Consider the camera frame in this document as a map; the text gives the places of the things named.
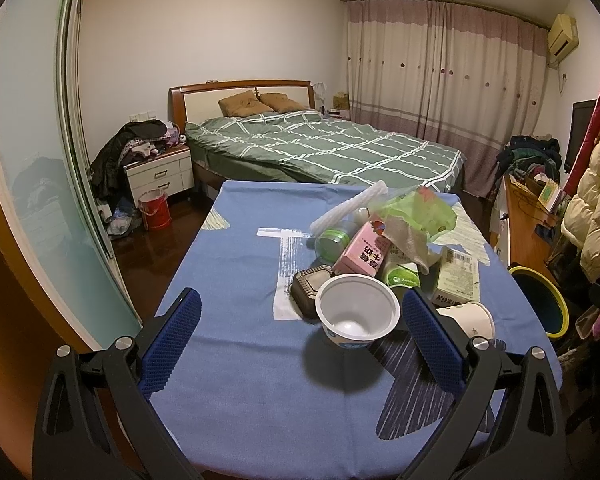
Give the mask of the wooden desk cabinet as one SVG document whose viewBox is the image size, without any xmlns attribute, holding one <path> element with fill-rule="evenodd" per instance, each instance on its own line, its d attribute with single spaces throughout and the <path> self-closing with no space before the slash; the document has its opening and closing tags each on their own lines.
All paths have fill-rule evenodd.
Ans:
<svg viewBox="0 0 600 480">
<path fill-rule="evenodd" d="M 551 280 L 546 265 L 550 243 L 535 232 L 536 226 L 552 228 L 557 218 L 509 176 L 502 177 L 491 210 L 490 243 L 504 266 L 526 266 Z"/>
</svg>

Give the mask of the clear jar with green lid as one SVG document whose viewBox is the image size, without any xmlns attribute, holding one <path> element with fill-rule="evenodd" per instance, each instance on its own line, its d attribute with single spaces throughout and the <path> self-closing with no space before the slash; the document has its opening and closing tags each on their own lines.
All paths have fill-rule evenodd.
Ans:
<svg viewBox="0 0 600 480">
<path fill-rule="evenodd" d="M 317 258 L 326 264 L 334 264 L 351 241 L 349 231 L 341 226 L 333 226 L 321 233 L 314 242 Z"/>
</svg>

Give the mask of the white bedside nightstand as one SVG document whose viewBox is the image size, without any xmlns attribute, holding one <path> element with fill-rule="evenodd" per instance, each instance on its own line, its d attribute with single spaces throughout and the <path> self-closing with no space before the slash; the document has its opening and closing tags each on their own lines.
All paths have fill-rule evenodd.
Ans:
<svg viewBox="0 0 600 480">
<path fill-rule="evenodd" d="M 163 190 L 167 196 L 194 187 L 192 158 L 186 144 L 142 162 L 132 162 L 124 167 L 135 205 L 140 196 L 151 190 Z"/>
</svg>

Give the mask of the white plastic yogurt bowl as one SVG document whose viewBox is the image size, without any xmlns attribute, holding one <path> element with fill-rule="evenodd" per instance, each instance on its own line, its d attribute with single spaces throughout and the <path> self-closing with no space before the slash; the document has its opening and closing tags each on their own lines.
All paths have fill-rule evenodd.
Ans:
<svg viewBox="0 0 600 480">
<path fill-rule="evenodd" d="M 343 349 L 364 348 L 389 335 L 401 317 L 391 289 L 361 274 L 327 280 L 316 294 L 315 310 L 327 338 Z"/>
</svg>

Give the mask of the tissue box on far nightstand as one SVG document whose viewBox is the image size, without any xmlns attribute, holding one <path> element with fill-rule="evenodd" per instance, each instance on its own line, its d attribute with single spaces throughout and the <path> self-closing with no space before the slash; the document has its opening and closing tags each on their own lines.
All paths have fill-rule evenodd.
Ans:
<svg viewBox="0 0 600 480">
<path fill-rule="evenodd" d="M 339 91 L 332 96 L 332 108 L 334 110 L 348 110 L 350 108 L 347 92 Z"/>
</svg>

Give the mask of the wall air conditioner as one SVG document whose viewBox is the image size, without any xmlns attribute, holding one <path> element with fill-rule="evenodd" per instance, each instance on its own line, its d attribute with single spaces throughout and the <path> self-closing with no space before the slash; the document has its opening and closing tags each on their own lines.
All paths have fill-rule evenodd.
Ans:
<svg viewBox="0 0 600 480">
<path fill-rule="evenodd" d="M 548 64 L 561 63 L 578 45 L 576 19 L 568 14 L 557 14 L 547 34 Z"/>
</svg>

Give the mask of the green plastic bag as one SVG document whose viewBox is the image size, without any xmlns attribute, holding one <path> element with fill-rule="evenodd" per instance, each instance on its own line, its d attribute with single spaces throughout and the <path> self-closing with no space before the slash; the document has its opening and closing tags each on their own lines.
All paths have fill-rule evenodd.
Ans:
<svg viewBox="0 0 600 480">
<path fill-rule="evenodd" d="M 412 228 L 424 232 L 430 242 L 454 230 L 457 220 L 453 208 L 432 188 L 422 185 L 390 188 L 387 196 L 370 203 L 370 212 L 382 220 L 389 216 L 400 218 Z"/>
</svg>

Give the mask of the pink beige curtain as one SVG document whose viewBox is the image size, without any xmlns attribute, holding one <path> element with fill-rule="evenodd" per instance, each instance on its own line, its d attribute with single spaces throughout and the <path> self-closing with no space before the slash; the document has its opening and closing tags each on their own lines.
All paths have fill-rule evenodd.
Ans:
<svg viewBox="0 0 600 480">
<path fill-rule="evenodd" d="M 465 191 L 487 196 L 498 153 L 538 122 L 547 34 L 468 4 L 349 0 L 344 68 L 351 118 L 461 151 Z"/>
</svg>

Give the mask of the yellow rimmed trash bin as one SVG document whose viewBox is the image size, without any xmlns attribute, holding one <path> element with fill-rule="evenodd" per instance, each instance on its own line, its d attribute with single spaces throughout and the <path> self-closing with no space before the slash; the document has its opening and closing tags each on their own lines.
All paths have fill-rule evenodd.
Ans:
<svg viewBox="0 0 600 480">
<path fill-rule="evenodd" d="M 526 266 L 511 266 L 508 272 L 529 301 L 547 337 L 557 340 L 565 336 L 570 316 L 558 288 L 543 274 Z"/>
</svg>

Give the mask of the white foam net sleeve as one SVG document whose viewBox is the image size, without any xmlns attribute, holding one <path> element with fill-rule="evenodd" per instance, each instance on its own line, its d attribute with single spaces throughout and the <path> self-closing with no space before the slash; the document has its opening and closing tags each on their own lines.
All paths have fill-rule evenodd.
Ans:
<svg viewBox="0 0 600 480">
<path fill-rule="evenodd" d="M 309 226 L 311 234 L 314 236 L 320 235 L 321 232 L 324 232 L 346 218 L 348 214 L 352 214 L 352 212 L 368 206 L 376 198 L 386 195 L 388 191 L 388 186 L 383 180 L 373 183 L 364 191 L 332 207 L 332 209 L 322 214 L 321 217 L 314 220 Z"/>
</svg>

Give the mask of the crumpled tissue paper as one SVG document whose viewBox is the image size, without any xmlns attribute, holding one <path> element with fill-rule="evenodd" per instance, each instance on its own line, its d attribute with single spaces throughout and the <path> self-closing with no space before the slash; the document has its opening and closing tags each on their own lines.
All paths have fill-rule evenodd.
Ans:
<svg viewBox="0 0 600 480">
<path fill-rule="evenodd" d="M 388 216 L 384 223 L 384 237 L 403 252 L 408 260 L 414 262 L 422 274 L 427 275 L 440 259 L 439 254 L 429 249 L 427 233 L 413 228 L 396 216 Z"/>
</svg>

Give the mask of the blue patterned tablecloth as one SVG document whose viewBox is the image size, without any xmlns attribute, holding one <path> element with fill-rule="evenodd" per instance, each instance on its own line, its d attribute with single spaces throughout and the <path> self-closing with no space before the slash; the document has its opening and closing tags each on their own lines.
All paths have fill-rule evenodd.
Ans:
<svg viewBox="0 0 600 480">
<path fill-rule="evenodd" d="M 394 478 L 449 411 L 404 328 L 343 349 L 298 318 L 292 276 L 315 259 L 309 226 L 351 185 L 230 181 L 175 272 L 201 319 L 163 390 L 162 422 L 199 468 L 251 479 Z"/>
</svg>

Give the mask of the dark plastic food tray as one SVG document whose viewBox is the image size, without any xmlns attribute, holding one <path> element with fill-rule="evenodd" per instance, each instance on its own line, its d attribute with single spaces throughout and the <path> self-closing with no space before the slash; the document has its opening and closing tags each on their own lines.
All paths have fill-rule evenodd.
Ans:
<svg viewBox="0 0 600 480">
<path fill-rule="evenodd" d="M 318 290 L 332 277 L 330 266 L 312 266 L 294 274 L 289 293 L 300 314 L 308 320 L 316 320 L 315 299 Z"/>
</svg>

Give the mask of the white green cardboard box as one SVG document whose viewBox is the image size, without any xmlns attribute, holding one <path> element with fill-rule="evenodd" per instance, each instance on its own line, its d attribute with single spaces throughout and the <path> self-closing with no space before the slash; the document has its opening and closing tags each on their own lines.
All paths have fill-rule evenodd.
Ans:
<svg viewBox="0 0 600 480">
<path fill-rule="evenodd" d="M 437 307 L 451 307 L 471 301 L 480 301 L 478 260 L 451 247 L 443 247 L 431 302 Z"/>
</svg>

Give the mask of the red hanging garment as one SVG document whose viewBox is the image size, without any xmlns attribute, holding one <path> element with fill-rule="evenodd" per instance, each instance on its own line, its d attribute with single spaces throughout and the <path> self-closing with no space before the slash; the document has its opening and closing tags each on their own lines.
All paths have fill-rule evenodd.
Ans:
<svg viewBox="0 0 600 480">
<path fill-rule="evenodd" d="M 577 192 L 577 187 L 582 178 L 585 169 L 588 168 L 588 162 L 597 141 L 600 140 L 600 94 L 595 103 L 593 114 L 588 122 L 588 128 L 578 151 L 576 160 L 570 170 L 564 191 L 567 195 L 573 196 Z"/>
</svg>

